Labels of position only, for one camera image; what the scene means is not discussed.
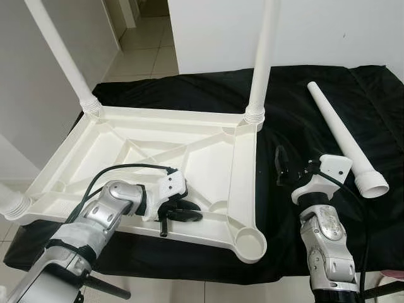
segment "silver robotic arm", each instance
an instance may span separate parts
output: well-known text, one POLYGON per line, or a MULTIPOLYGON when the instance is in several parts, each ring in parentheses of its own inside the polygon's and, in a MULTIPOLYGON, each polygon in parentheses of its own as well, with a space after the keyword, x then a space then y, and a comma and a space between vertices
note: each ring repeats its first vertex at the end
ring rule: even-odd
POLYGON ((44 253, 18 286, 7 303, 79 303, 79 289, 92 271, 123 215, 158 219, 158 210, 172 197, 186 196, 186 183, 176 171, 161 178, 146 191, 142 185, 110 181, 99 198, 90 202, 73 223, 62 225, 52 236, 44 253))
MULTIPOLYGON (((344 183, 352 161, 346 157, 323 155, 321 172, 344 183)), ((347 234, 330 199, 339 187, 320 175, 292 193, 292 201, 302 209, 300 234, 307 250, 310 283, 316 302, 358 302, 359 286, 355 263, 347 249, 347 234)))

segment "tiled floor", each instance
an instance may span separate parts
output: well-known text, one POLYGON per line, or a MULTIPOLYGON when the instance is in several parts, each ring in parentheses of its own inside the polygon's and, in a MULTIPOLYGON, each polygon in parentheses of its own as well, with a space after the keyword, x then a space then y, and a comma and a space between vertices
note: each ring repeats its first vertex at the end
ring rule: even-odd
POLYGON ((143 18, 128 28, 106 82, 137 81, 178 74, 169 17, 143 18))
MULTIPOLYGON (((7 229, 0 242, 0 258, 11 244, 14 228, 3 219, 1 228, 7 229)), ((25 272, 8 268, 4 263, 0 264, 0 285, 4 285, 10 291, 22 279, 25 272)), ((161 280, 149 278, 136 278, 126 276, 106 276, 93 272, 97 278, 112 283, 126 290, 130 290, 132 297, 122 300, 92 288, 84 287, 85 303, 312 303, 314 297, 309 288, 309 277, 284 277, 275 283, 259 285, 231 285, 224 283, 185 281, 185 280, 161 280)), ((371 287, 377 281, 379 273, 368 273, 366 287, 371 287)), ((386 303, 404 302, 404 296, 395 295, 386 303)))

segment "black mat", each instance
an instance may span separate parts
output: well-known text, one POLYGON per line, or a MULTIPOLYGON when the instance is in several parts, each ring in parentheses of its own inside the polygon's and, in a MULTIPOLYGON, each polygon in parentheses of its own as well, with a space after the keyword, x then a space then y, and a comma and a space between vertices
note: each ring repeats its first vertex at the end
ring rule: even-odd
MULTIPOLYGON (((194 74, 132 83, 102 83, 94 94, 104 105, 154 109, 242 113, 253 71, 194 74)), ((287 187, 276 186, 275 148, 288 152, 291 171, 322 153, 341 154, 307 91, 317 81, 369 160, 390 184, 388 194, 366 200, 372 241, 368 270, 404 270, 403 84, 384 66, 346 69, 285 66, 271 70, 266 120, 258 133, 256 223, 268 250, 256 264, 244 264, 232 251, 117 232, 95 270, 111 275, 178 278, 229 283, 272 282, 285 275, 307 275, 298 209, 287 187)), ((358 194, 354 177, 346 184, 358 194)), ((348 233, 357 270, 364 245, 360 211, 350 196, 332 202, 348 233)), ((21 227, 4 262, 27 270, 59 224, 34 222, 21 227)))

